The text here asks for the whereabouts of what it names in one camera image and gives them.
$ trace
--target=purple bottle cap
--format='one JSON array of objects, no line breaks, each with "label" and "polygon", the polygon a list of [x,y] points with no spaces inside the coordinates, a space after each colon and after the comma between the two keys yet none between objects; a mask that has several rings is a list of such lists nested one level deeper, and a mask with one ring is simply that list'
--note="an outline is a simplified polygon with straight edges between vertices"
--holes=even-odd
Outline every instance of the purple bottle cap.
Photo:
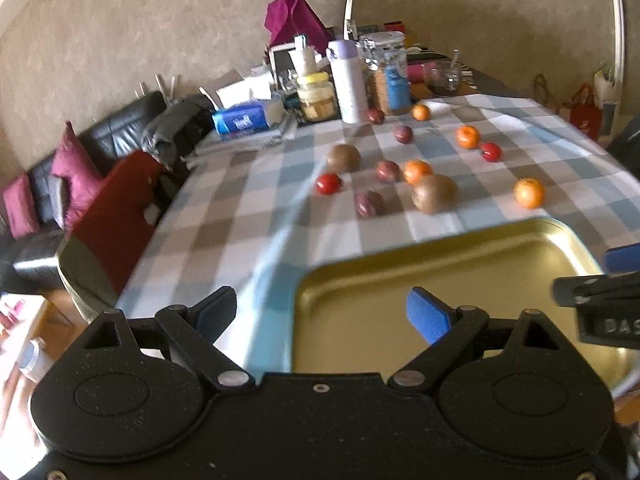
[{"label": "purple bottle cap", "polygon": [[329,61],[351,59],[353,57],[358,57],[358,47],[355,41],[334,40],[329,42],[326,50],[326,58]]}]

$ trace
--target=checkered tablecloth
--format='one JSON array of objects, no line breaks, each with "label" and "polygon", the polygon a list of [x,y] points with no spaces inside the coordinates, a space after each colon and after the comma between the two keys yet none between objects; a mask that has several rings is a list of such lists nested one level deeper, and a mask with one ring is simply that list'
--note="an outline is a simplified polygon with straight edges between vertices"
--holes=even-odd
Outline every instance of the checkered tablecloth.
[{"label": "checkered tablecloth", "polygon": [[[600,260],[609,247],[640,241],[640,184],[599,146],[533,101],[471,95],[430,101],[432,120],[389,117],[379,126],[340,121],[298,131],[261,152],[214,156],[194,173],[158,227],[118,306],[128,317],[152,316],[168,304],[190,306],[222,285],[238,292],[238,317],[216,346],[259,374],[288,370],[293,298],[310,269],[336,260],[430,238],[552,216],[569,225]],[[397,122],[414,129],[399,144]],[[455,142],[460,124],[503,150],[498,163]],[[342,192],[318,196],[314,181],[336,142],[352,142],[361,170],[344,176]],[[427,216],[415,209],[408,184],[382,185],[382,158],[427,160],[460,187],[455,211]],[[519,178],[546,186],[544,208],[513,198]],[[388,213],[360,219],[355,190],[375,187]]]}]

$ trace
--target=orange fruit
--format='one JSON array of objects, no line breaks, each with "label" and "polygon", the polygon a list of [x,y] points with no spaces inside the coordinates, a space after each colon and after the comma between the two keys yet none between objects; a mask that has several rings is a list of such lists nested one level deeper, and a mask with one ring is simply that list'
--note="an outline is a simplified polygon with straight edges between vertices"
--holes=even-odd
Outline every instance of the orange fruit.
[{"label": "orange fruit", "polygon": [[527,209],[540,207],[545,201],[545,187],[535,178],[521,178],[513,188],[516,201]]},{"label": "orange fruit", "polygon": [[411,115],[416,121],[428,121],[431,119],[431,110],[427,105],[414,105],[411,109]]},{"label": "orange fruit", "polygon": [[415,186],[422,177],[433,174],[433,170],[423,160],[410,160],[404,165],[402,173],[404,174],[404,179],[412,186]]},{"label": "orange fruit", "polygon": [[473,126],[460,126],[456,131],[456,140],[463,148],[472,150],[480,144],[480,132]]}]

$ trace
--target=pink pillow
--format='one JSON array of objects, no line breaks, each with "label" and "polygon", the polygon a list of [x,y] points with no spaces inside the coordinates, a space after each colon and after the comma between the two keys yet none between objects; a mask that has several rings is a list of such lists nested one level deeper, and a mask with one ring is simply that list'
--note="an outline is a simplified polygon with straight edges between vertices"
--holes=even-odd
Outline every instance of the pink pillow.
[{"label": "pink pillow", "polygon": [[9,217],[9,228],[14,238],[38,232],[40,224],[33,205],[31,184],[26,173],[16,178],[2,193]]},{"label": "pink pillow", "polygon": [[65,227],[71,229],[98,193],[102,177],[76,137],[70,121],[66,122],[65,133],[53,158],[51,174],[66,178],[68,183],[69,206]]}]

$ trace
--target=glass jar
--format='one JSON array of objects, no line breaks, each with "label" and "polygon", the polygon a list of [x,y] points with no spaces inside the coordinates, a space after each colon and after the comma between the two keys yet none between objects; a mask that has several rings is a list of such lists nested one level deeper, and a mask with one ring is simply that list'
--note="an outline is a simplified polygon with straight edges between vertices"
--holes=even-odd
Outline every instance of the glass jar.
[{"label": "glass jar", "polygon": [[300,76],[298,78],[300,109],[307,121],[318,123],[336,117],[334,85],[329,82],[327,72]]},{"label": "glass jar", "polygon": [[360,38],[376,105],[385,114],[404,114],[411,109],[411,92],[402,32],[376,32]]}]

